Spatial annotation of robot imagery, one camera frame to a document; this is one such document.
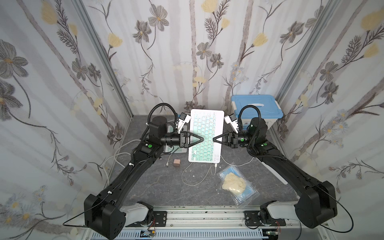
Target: white cable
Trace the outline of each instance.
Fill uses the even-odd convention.
[[[179,148],[180,148],[180,147],[176,148],[176,149],[169,155],[169,157],[168,157],[168,161],[167,161],[167,164],[166,164],[167,167],[168,167],[168,162],[169,162],[170,157],[171,157],[172,154],[174,154],[174,153],[176,152],[176,150],[179,149]]]
[[[105,160],[100,164],[100,167],[103,168],[104,173],[105,173],[105,176],[107,177],[107,185],[109,185],[109,177],[108,177],[108,173],[107,173],[107,171],[105,170],[105,164],[107,163],[107,161],[108,161],[110,158],[113,157],[116,163],[118,163],[118,164],[119,164],[120,166],[122,166],[122,167],[125,167],[125,166],[122,165],[119,161],[117,161],[116,156],[118,156],[118,155],[120,155],[120,154],[128,154],[128,155],[131,155],[131,154],[130,154],[129,152],[121,152],[121,153],[118,153],[118,154],[117,154],[117,152],[118,152],[122,147],[124,147],[125,145],[127,145],[127,144],[129,144],[129,143],[131,143],[131,142],[134,142],[134,141],[141,141],[141,140],[140,140],[140,139],[135,139],[135,140],[129,141],[129,142],[127,142],[127,143],[124,143],[124,144],[121,145],[118,149],[116,149],[115,154],[113,154],[113,156],[111,156],[111,157],[105,159]]]
[[[128,153],[127,153],[127,152],[121,152],[121,153],[118,153],[118,154],[116,154],[116,155],[120,155],[120,154],[128,154]],[[111,159],[112,157],[114,157],[114,156],[111,156],[111,157],[105,159],[104,162],[102,162],[102,163],[100,164],[100,167],[103,168],[104,173],[105,173],[105,176],[107,177],[107,185],[109,185],[109,178],[108,178],[108,173],[107,173],[107,171],[105,170],[105,164],[107,164],[107,161],[108,161],[109,159]],[[118,162],[118,161],[116,160],[116,158],[115,158],[115,161],[116,161],[118,164],[120,164],[122,167],[125,167],[125,166],[122,165],[120,162]]]
[[[220,157],[224,160],[224,162],[225,162],[226,164],[231,165],[231,166],[234,166],[234,167],[240,167],[240,166],[243,166],[243,165],[245,165],[245,164],[248,164],[248,163],[252,162],[252,160],[254,159],[254,157],[253,157],[253,158],[251,159],[251,161],[246,162],[246,163],[244,163],[244,164],[242,164],[242,165],[233,165],[233,164],[229,164],[229,163],[227,163],[227,161],[223,158],[223,156],[220,155]]]
[[[185,185],[194,187],[194,186],[197,186],[197,185],[199,185],[200,183],[202,183],[202,182],[204,181],[204,179],[207,177],[207,175],[208,175],[208,173],[209,173],[209,170],[211,169],[211,166],[209,166],[208,172],[207,172],[207,174],[205,175],[205,177],[203,178],[203,180],[201,180],[198,184],[195,184],[195,185],[189,185],[189,184],[186,184],[186,183],[184,182],[184,180],[183,180],[183,174],[184,174],[185,171],[187,171],[187,168],[186,168],[186,169],[183,171],[183,173],[181,174],[181,181],[183,181],[183,183],[184,183]]]

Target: white keyboard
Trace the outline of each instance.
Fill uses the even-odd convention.
[[[204,141],[189,148],[188,161],[219,163],[221,144],[213,142],[215,136],[223,133],[224,112],[217,110],[192,109],[190,131],[204,138]]]

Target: box handle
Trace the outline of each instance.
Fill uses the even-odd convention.
[[[262,104],[262,103],[250,103],[248,105],[254,105],[256,107],[263,107],[264,106],[264,104]]]

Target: small wooden block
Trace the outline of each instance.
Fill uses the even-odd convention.
[[[173,160],[173,166],[174,167],[180,167],[180,163],[181,163],[180,159],[174,159]]]

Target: white storage box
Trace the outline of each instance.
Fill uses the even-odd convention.
[[[234,95],[231,98],[233,111],[238,118],[240,110],[246,105],[254,105],[259,108],[262,119],[268,126],[268,129],[283,117],[283,112],[271,95]],[[243,130],[246,130],[252,118],[257,117],[257,112],[253,108],[247,108],[242,113]]]

